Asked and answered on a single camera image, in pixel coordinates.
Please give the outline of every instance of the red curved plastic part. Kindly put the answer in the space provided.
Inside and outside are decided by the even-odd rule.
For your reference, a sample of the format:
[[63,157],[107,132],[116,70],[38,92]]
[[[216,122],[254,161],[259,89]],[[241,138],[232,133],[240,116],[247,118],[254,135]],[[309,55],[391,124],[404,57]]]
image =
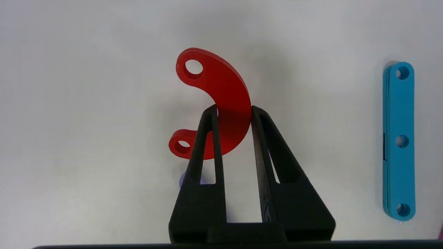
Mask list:
[[[196,60],[203,66],[199,74],[190,73],[185,66],[188,60]],[[248,89],[238,72],[224,59],[199,48],[183,51],[175,66],[177,75],[185,84],[207,92],[218,110],[218,128],[222,155],[232,151],[243,140],[251,122],[251,100]],[[172,134],[169,149],[178,157],[189,159],[197,131],[181,129]],[[187,142],[190,147],[180,145]],[[206,138],[203,159],[214,158],[212,132]]]

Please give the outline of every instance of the red hook-shaped piece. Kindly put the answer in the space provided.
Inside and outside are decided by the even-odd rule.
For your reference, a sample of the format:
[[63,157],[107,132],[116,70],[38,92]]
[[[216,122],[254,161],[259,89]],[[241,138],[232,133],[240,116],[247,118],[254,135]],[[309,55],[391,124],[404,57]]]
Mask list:
[[[199,74],[192,74],[185,63],[196,60],[203,66]],[[185,84],[207,92],[215,101],[218,110],[218,125],[222,155],[232,151],[243,140],[251,122],[251,100],[248,89],[238,72],[224,59],[199,48],[183,51],[175,66],[177,75]],[[181,129],[172,134],[169,149],[178,157],[189,159],[197,131]],[[179,141],[190,146],[184,147]],[[206,138],[203,159],[214,158],[212,132]]]

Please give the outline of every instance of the mounting hole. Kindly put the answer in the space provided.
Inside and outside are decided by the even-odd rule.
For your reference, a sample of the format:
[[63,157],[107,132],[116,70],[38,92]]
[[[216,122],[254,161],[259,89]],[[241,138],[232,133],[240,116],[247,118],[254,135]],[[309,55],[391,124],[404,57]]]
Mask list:
[[196,60],[185,62],[185,74],[191,79],[198,79],[202,75],[203,66]]
[[406,148],[409,145],[409,138],[406,135],[400,135],[395,138],[395,144],[399,148]]
[[397,206],[397,214],[401,217],[406,217],[411,213],[411,208],[408,204],[402,203]]
[[397,71],[395,71],[395,75],[400,80],[405,80],[409,77],[409,69],[405,66],[401,66],[397,69]]
[[181,154],[187,154],[191,150],[191,146],[185,141],[177,141],[175,149]]

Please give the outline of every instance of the white table surface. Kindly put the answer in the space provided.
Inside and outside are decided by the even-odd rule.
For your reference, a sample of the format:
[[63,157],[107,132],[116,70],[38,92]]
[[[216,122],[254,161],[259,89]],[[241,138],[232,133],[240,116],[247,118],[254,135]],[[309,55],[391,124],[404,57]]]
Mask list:
[[[443,1],[0,3],[0,248],[168,243],[186,160],[167,143],[213,104],[175,73],[231,63],[334,216],[334,240],[437,238]],[[382,209],[382,72],[416,72],[415,217]],[[251,131],[223,156],[229,220],[259,222]],[[210,167],[204,169],[211,178]]]

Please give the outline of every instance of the hole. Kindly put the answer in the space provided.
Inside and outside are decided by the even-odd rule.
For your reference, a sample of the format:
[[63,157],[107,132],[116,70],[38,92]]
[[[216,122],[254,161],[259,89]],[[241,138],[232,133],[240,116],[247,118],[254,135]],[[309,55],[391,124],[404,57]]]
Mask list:
[[271,154],[269,153],[269,158],[271,159],[272,171],[274,171],[274,178],[277,183],[280,183],[280,179],[278,179],[276,168],[274,167],[274,162],[272,161]]
[[181,154],[187,154],[191,150],[191,146],[185,141],[178,141],[174,146]]
[[185,141],[179,141],[179,144],[183,147],[191,147],[187,142]]
[[215,182],[215,161],[214,159],[204,160],[200,185],[215,184]]
[[189,60],[185,62],[185,74],[191,79],[198,79],[203,72],[203,66],[200,62],[196,60]]
[[400,135],[395,138],[395,144],[399,148],[406,148],[409,145],[409,138],[406,135]]
[[395,75],[400,80],[405,80],[409,77],[409,69],[405,66],[401,66],[397,69],[397,71],[395,71]]
[[397,206],[397,213],[399,216],[406,217],[411,213],[411,208],[408,204],[402,203]]

